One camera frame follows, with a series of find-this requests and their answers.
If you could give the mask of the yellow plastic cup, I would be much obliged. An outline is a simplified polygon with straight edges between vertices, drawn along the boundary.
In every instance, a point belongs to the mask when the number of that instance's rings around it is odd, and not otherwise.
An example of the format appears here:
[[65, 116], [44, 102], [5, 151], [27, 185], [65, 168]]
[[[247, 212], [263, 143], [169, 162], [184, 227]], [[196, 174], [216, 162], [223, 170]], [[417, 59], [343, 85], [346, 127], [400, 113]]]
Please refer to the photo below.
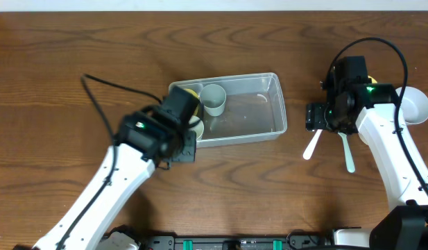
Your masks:
[[184, 89], [184, 91], [186, 91], [186, 92], [188, 92], [188, 93], [190, 93], [190, 95], [195, 99], [195, 100], [197, 100], [197, 102], [198, 102], [198, 104], [197, 104], [197, 106], [196, 106], [196, 108], [195, 108], [195, 111], [194, 111], [194, 113], [193, 113], [193, 116], [197, 116], [198, 115], [198, 111], [199, 111], [199, 109], [200, 109], [200, 99], [199, 99], [199, 95], [197, 94], [197, 92], [195, 92], [194, 90], [192, 90], [192, 89], [189, 89], [189, 88], [185, 88]]

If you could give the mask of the clear plastic container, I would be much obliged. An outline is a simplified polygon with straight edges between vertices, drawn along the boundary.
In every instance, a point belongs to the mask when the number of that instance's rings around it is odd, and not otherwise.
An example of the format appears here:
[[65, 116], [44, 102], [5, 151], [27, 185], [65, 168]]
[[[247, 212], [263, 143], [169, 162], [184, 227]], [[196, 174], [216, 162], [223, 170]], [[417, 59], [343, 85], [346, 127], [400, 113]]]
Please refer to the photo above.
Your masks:
[[225, 110], [217, 117], [204, 112], [204, 132], [197, 147], [217, 147], [275, 140], [288, 128], [284, 97], [277, 74], [242, 74], [176, 81], [179, 87], [201, 94], [208, 85], [226, 93]]

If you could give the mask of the grey plastic bowl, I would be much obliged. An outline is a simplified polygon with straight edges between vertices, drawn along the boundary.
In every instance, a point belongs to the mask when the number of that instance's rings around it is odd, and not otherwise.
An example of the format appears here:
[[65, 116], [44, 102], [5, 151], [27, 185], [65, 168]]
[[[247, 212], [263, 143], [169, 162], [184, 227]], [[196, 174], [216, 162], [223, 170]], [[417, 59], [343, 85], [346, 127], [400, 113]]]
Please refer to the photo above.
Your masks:
[[428, 120], [428, 97], [415, 87], [406, 87], [401, 109], [406, 125], [421, 124]]

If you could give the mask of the grey plastic cup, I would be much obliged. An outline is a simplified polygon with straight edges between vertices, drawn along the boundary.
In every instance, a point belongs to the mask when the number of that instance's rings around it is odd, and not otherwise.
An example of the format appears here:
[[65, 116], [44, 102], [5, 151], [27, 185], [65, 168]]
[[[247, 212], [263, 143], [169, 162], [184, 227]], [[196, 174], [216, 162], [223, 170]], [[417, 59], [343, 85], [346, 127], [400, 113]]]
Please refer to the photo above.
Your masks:
[[200, 92], [200, 101], [205, 111], [213, 117], [218, 117], [224, 112], [226, 99], [227, 94], [220, 85], [206, 85]]

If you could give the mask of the white plastic bowl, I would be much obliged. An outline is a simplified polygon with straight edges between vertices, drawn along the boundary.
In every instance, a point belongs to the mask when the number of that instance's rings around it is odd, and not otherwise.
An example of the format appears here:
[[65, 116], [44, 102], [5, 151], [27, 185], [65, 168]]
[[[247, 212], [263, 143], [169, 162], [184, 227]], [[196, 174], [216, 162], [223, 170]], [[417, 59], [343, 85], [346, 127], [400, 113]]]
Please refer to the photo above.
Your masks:
[[359, 137], [360, 137], [361, 141], [364, 144], [368, 145], [368, 142], [365, 139], [365, 134], [366, 134], [366, 128], [365, 128], [365, 126], [364, 125], [360, 125], [360, 126], [357, 127], [357, 129], [358, 129], [358, 134], [359, 134]]

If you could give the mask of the yellow plastic bowl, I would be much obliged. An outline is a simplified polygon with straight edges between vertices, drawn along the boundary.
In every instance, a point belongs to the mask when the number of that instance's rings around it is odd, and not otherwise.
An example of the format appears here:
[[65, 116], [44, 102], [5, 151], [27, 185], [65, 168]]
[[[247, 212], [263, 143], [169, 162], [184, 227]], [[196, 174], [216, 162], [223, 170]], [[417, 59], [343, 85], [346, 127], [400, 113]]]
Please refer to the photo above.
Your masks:
[[377, 81], [376, 81], [373, 77], [368, 76], [368, 78], [371, 80], [371, 83], [373, 83], [373, 84], [376, 84], [376, 83], [377, 83]]

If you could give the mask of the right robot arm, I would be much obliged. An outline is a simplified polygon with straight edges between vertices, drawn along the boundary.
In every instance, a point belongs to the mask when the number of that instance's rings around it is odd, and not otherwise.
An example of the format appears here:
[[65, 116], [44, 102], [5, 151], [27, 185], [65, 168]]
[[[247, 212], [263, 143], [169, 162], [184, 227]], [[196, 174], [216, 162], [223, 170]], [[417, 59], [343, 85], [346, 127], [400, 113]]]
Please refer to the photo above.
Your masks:
[[428, 249], [428, 169], [407, 128], [390, 84], [365, 81], [323, 83], [324, 103], [307, 105], [313, 131], [303, 153], [308, 160], [323, 131], [356, 133], [368, 145], [381, 175], [389, 214], [373, 229], [334, 230], [335, 249]]

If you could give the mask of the white plastic cup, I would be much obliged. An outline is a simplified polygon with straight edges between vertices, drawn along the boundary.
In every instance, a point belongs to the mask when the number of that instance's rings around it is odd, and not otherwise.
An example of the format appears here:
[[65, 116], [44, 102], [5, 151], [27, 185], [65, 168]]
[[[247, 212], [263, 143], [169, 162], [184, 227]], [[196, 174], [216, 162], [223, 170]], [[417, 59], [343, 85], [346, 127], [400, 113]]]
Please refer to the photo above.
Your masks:
[[189, 120], [189, 130], [196, 133], [197, 140], [201, 140], [204, 133], [204, 123], [202, 119], [193, 115]]

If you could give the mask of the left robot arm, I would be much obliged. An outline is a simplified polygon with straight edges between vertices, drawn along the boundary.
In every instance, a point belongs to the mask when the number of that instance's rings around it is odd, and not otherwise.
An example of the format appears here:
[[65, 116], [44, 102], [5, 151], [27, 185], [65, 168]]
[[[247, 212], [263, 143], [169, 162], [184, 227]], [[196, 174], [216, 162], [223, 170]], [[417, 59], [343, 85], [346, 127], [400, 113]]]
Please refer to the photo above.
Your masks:
[[165, 164], [192, 163], [197, 122], [192, 114], [157, 108], [123, 118], [113, 144], [81, 195], [34, 249], [99, 249], [105, 232], [133, 193]]

